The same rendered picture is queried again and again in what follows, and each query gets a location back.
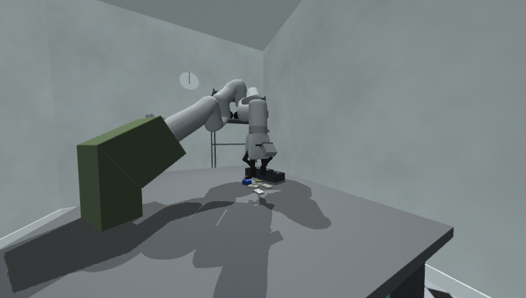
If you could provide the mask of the dark grey bin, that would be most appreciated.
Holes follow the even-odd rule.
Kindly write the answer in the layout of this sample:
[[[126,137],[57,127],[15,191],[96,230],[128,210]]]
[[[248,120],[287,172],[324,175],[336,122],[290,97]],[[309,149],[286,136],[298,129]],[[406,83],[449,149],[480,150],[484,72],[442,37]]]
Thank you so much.
[[[245,168],[245,176],[251,176],[251,168]],[[256,167],[256,177],[255,178],[277,183],[277,182],[285,180],[285,173],[266,168],[266,174],[265,176],[263,176],[261,175],[261,168]]]

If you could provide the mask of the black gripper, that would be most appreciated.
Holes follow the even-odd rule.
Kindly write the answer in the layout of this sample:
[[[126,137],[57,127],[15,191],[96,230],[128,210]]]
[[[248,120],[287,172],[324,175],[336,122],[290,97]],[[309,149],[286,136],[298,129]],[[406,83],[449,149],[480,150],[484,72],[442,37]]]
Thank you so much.
[[[243,161],[251,167],[251,176],[253,177],[256,177],[256,160],[261,159],[261,175],[265,176],[266,166],[269,161],[273,159],[272,156],[264,157],[260,146],[256,146],[262,144],[262,142],[270,143],[269,135],[267,133],[249,133],[246,137]],[[250,159],[250,161],[248,159]]]

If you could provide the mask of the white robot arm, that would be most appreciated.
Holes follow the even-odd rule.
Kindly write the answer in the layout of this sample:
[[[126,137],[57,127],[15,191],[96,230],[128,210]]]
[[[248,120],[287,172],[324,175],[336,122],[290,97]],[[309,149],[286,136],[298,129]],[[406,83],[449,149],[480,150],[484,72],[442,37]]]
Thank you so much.
[[[216,132],[230,120],[230,102],[233,99],[238,108],[238,119],[249,122],[249,133],[269,132],[267,103],[262,100],[257,88],[247,90],[241,79],[230,81],[213,96],[205,96],[194,105],[163,119],[179,142],[203,125],[209,132]],[[277,154],[273,143],[262,142],[256,146],[260,146],[264,157]]]

